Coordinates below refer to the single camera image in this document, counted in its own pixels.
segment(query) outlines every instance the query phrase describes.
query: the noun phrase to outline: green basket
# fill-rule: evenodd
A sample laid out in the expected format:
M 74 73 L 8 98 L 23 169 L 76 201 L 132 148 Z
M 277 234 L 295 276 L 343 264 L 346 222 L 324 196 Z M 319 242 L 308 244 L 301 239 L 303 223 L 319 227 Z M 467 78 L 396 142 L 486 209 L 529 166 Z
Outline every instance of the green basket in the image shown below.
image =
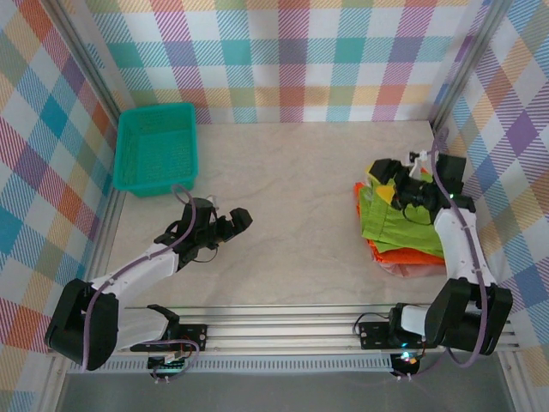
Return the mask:
M 198 174 L 195 107 L 191 103 L 139 107 L 118 122 L 114 187 L 139 197 L 192 189 Z

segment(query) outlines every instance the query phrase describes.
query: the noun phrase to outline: wire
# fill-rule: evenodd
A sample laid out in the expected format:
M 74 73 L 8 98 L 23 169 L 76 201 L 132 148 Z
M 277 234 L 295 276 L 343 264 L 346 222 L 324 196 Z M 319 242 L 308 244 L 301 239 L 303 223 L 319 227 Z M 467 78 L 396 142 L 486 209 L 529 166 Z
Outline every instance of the wire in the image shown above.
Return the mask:
M 170 380 L 175 380 L 181 378 L 181 376 L 184 375 L 185 372 L 187 372 L 189 369 L 192 368 L 192 366 L 195 364 L 196 360 L 198 359 L 198 355 L 200 354 L 200 346 L 198 346 L 198 343 L 195 341 L 189 341 L 187 339 L 169 339 L 167 341 L 148 341 L 144 342 L 144 344 L 147 345 L 157 345 L 157 344 L 173 344 L 173 343 L 184 343 L 186 345 L 191 345 L 196 349 L 195 355 L 190 358 L 190 360 L 187 362 L 185 361 L 185 367 L 175 375 L 172 375 L 171 377 L 165 377 L 164 379 L 159 378 L 159 376 L 156 374 L 156 371 L 159 370 L 161 365 L 158 365 L 153 368 L 153 378 L 155 379 L 155 383 L 158 384 L 159 382 L 163 382 L 166 384 L 170 383 Z
M 411 223 L 415 223 L 416 225 L 421 225 L 421 226 L 430 226 L 431 223 L 422 223 L 420 221 L 413 221 L 412 219 L 409 219 L 408 216 L 406 216 L 406 208 L 404 208 L 402 210 L 402 215 L 404 216 L 404 219 L 406 219 L 407 221 L 411 222 Z
M 446 128 L 443 133 L 448 135 L 448 129 Z M 480 268 L 480 261 L 479 256 L 476 251 L 476 247 L 474 244 L 473 234 L 471 233 L 471 229 L 467 225 L 467 221 L 465 220 L 465 217 L 463 217 L 463 214 L 455 204 L 452 197 L 449 195 L 448 191 L 446 191 L 446 188 L 443 185 L 443 182 L 441 181 L 440 177 L 438 176 L 437 171 L 437 163 L 436 163 L 436 156 L 435 153 L 439 150 L 438 146 L 438 136 L 435 135 L 432 140 L 432 148 L 431 148 L 431 168 L 432 168 L 432 176 L 437 182 L 438 189 L 443 193 L 444 197 L 446 197 L 446 200 L 448 200 L 450 207 L 454 211 L 455 215 L 457 216 L 458 220 L 460 221 L 462 225 L 462 230 L 465 232 L 465 235 L 467 236 L 467 240 L 469 243 L 469 249 L 471 251 L 471 258 L 473 259 L 473 267 L 475 274 L 477 276 L 477 280 L 479 282 L 479 290 L 480 290 L 480 328 L 479 328 L 479 335 L 477 337 L 477 342 L 474 344 L 473 353 L 469 357 L 467 361 L 464 363 L 461 363 L 457 358 L 455 357 L 454 353 L 452 352 L 452 349 L 446 348 L 446 352 L 450 355 L 452 360 L 457 364 L 457 366 L 465 368 L 470 367 L 475 363 L 477 358 L 479 357 L 480 351 L 482 349 L 482 345 L 484 343 L 484 339 L 486 337 L 486 325 L 488 320 L 488 296 L 486 294 L 486 287 L 484 284 L 484 278 L 482 277 L 482 269 Z
M 188 341 L 190 341 L 190 338 L 187 336 L 187 335 L 183 335 L 181 336 L 183 339 L 187 339 Z M 190 356 L 192 355 L 192 346 L 190 347 L 190 350 L 189 350 L 189 355 L 188 356 L 185 356 L 185 351 L 184 351 L 184 345 L 181 343 L 181 353 L 183 354 L 182 358 L 183 359 L 189 359 Z
M 220 249 L 219 247 L 216 247 L 216 248 L 215 248 L 215 254 L 214 254 L 214 256 L 213 256 L 211 259 L 209 259 L 209 260 L 196 260 L 196 259 L 193 259 L 192 261 L 193 261 L 193 262 L 196 262 L 196 263 L 198 263 L 198 264 L 209 264 L 212 260 L 215 259 L 215 257 L 217 256 L 217 252 L 218 252 L 219 249 Z
M 84 318 L 84 337 L 83 337 L 83 348 L 82 348 L 82 371 L 85 372 L 87 370 L 87 363 L 89 361 L 89 334 L 90 334 L 90 324 L 91 324 L 91 318 L 92 318 L 92 311 L 94 310 L 95 302 L 101 295 L 101 293 L 107 289 L 113 282 L 115 282 L 120 276 L 124 275 L 128 272 L 128 270 L 135 268 L 138 264 L 141 264 L 147 260 L 156 258 L 157 256 L 161 255 L 162 253 L 165 253 L 167 251 L 170 251 L 175 246 L 177 246 L 179 243 L 181 243 L 187 236 L 189 236 L 190 232 L 192 232 L 193 227 L 195 226 L 196 221 L 196 204 L 195 199 L 193 196 L 187 191 L 182 185 L 173 185 L 172 186 L 172 193 L 173 195 L 179 200 L 179 202 L 183 204 L 187 204 L 185 200 L 183 200 L 179 194 L 177 193 L 177 189 L 181 189 L 184 194 L 189 198 L 189 203 L 191 206 L 191 217 L 190 217 L 190 223 L 189 227 L 187 227 L 187 230 L 183 235 L 177 239 L 175 242 L 173 242 L 171 245 L 165 247 L 164 249 L 161 249 L 159 251 L 156 251 L 155 253 L 151 253 L 150 255 L 144 255 L 142 257 L 139 257 L 138 259 L 134 260 L 133 262 L 130 262 L 126 264 L 122 269 L 120 269 L 118 272 L 116 272 L 114 275 L 112 275 L 109 279 L 105 281 L 95 292 L 94 296 L 92 296 L 92 299 L 89 301 L 89 304 L 87 305 L 86 310 L 86 317 Z M 168 341 L 156 341 L 160 343 L 166 343 Z
M 366 315 L 376 315 L 376 316 L 378 316 L 378 317 L 380 317 L 380 318 L 383 318 L 383 319 L 389 319 L 389 317 L 380 315 L 379 313 L 375 313 L 375 312 L 364 312 L 363 314 L 361 314 L 361 315 L 359 316 L 359 318 L 357 319 L 357 321 L 356 321 L 356 322 L 354 323 L 354 325 L 353 325 L 353 333 L 354 333 L 356 336 L 360 336 L 360 334 L 357 333 L 357 324 L 359 324 L 360 319 L 362 319 L 362 318 L 363 318 L 364 316 L 366 316 Z

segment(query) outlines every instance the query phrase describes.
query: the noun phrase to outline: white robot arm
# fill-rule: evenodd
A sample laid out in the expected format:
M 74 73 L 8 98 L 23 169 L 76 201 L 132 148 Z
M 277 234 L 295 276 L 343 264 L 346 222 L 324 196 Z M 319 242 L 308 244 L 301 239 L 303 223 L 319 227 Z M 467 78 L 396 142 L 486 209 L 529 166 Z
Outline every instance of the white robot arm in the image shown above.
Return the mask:
M 410 162 L 417 165 L 418 156 L 411 153 Z M 507 321 L 513 304 L 512 295 L 509 289 L 497 286 L 482 254 L 473 199 L 462 195 L 465 162 L 463 158 L 439 154 L 436 163 L 440 183 L 461 216 L 436 183 L 413 177 L 412 166 L 381 159 L 375 161 L 369 171 L 381 185 L 387 185 L 393 179 L 390 204 L 394 209 L 405 214 L 406 207 L 412 205 L 423 206 L 430 212 L 446 262 L 448 281 L 428 308 L 399 303 L 391 309 L 388 333 L 395 346 L 406 347 L 423 338 L 431 346 L 443 345 L 473 352 L 479 336 L 484 336 L 478 353 L 490 354 Z M 480 280 L 487 296 L 487 307 L 482 307 L 487 313 L 486 327 L 482 327 L 479 313 L 468 309 L 471 303 L 481 308 Z
M 188 334 L 179 324 L 179 316 L 162 306 L 150 305 L 140 310 L 125 307 L 156 282 L 173 275 L 196 259 L 204 247 L 217 250 L 246 230 L 252 223 L 245 209 L 231 211 L 231 220 L 218 217 L 216 207 L 208 199 L 195 198 L 196 220 L 189 235 L 182 238 L 191 223 L 192 209 L 185 205 L 183 217 L 172 223 L 154 243 L 137 257 L 149 257 L 127 271 L 115 282 L 113 274 L 84 282 L 75 279 L 63 289 L 45 334 L 45 344 L 81 365 L 83 360 L 84 319 L 92 297 L 101 290 L 90 317 L 89 356 L 87 369 L 103 365 L 116 349 L 138 347 L 140 343 L 182 339 Z M 158 350 L 176 351 L 180 345 L 162 344 Z

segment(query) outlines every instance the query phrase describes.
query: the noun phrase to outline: white table surface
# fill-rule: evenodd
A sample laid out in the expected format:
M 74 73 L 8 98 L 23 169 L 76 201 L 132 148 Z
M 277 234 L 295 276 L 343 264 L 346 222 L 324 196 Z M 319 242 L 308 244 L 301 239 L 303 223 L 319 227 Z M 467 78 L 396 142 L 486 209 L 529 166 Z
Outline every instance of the white table surface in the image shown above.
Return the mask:
M 372 262 L 353 194 L 374 160 L 429 148 L 427 122 L 217 124 L 198 136 L 193 196 L 216 195 L 220 215 L 242 207 L 254 221 L 213 262 L 187 265 L 134 306 L 423 303 L 445 283 L 395 277 Z M 108 269 L 145 251 L 182 211 L 172 195 L 128 194 Z

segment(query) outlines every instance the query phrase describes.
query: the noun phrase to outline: green cloth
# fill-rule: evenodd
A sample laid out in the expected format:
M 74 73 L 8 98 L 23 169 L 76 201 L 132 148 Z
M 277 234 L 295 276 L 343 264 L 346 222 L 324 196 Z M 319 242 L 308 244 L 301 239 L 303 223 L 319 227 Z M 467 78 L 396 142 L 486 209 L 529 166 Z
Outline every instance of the green cloth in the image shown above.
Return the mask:
M 372 187 L 366 186 L 359 191 L 362 236 L 373 240 L 381 253 L 410 247 L 443 258 L 443 247 L 434 226 L 418 224 L 431 221 L 429 211 L 422 206 L 409 206 L 406 216 L 411 221 L 407 221 L 400 210 L 391 208 L 376 193 L 377 186 L 372 182 Z

